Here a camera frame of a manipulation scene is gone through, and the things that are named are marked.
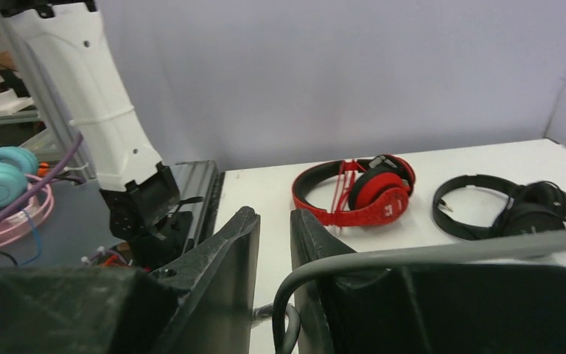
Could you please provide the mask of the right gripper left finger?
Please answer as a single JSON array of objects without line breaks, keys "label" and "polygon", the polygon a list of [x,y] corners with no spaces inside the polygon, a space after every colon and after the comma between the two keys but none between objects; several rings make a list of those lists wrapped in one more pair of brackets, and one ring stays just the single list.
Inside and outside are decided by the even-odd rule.
[{"label": "right gripper left finger", "polygon": [[241,207],[214,235],[152,272],[178,297],[152,353],[247,353],[260,216]]}]

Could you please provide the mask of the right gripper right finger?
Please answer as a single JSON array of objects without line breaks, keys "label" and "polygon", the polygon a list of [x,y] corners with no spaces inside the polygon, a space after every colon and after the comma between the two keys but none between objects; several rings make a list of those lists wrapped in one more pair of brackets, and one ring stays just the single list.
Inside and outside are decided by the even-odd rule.
[{"label": "right gripper right finger", "polygon": [[306,209],[290,214],[290,242],[294,273],[304,281],[294,291],[301,320],[300,353],[363,352],[364,325],[370,324],[379,307],[381,282],[389,271],[338,269],[332,257],[355,251],[332,235]]}]

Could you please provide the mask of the red black headphones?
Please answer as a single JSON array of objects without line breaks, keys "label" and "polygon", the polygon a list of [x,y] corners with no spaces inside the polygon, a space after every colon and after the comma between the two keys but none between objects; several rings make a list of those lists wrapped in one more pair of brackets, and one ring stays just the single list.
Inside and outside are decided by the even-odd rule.
[{"label": "red black headphones", "polygon": [[[320,183],[336,178],[332,209],[312,205],[307,196]],[[416,174],[404,159],[380,154],[373,159],[337,160],[317,164],[299,174],[292,184],[297,209],[310,211],[324,226],[383,226],[408,208]]]}]

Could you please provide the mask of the small black headphones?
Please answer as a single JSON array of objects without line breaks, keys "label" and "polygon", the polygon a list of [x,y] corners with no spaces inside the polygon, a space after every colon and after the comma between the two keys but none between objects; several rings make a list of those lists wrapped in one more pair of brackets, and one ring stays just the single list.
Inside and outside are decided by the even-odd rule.
[{"label": "small black headphones", "polygon": [[[504,194],[506,204],[491,226],[458,222],[444,210],[443,196],[458,189],[479,187]],[[566,192],[551,181],[515,184],[489,175],[463,175],[444,182],[435,192],[432,204],[435,225],[460,240],[478,241],[515,235],[534,235],[566,229]]]}]

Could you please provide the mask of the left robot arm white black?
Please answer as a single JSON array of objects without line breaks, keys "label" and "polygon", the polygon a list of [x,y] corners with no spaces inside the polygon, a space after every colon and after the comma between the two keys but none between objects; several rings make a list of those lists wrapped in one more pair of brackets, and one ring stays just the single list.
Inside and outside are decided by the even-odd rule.
[{"label": "left robot arm white black", "polygon": [[178,184],[150,143],[114,63],[94,1],[0,1],[0,15],[39,58],[88,146],[114,237],[157,269],[181,255],[168,214]]}]

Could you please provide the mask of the pink teal headphones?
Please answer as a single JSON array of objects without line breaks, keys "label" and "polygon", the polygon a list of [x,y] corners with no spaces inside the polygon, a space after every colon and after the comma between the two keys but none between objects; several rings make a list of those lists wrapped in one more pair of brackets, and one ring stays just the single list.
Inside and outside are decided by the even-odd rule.
[{"label": "pink teal headphones", "polygon": [[[0,147],[0,211],[39,182],[38,159],[22,147]],[[35,196],[0,222],[0,248],[10,245],[41,225],[55,205],[52,187],[47,184]]]}]

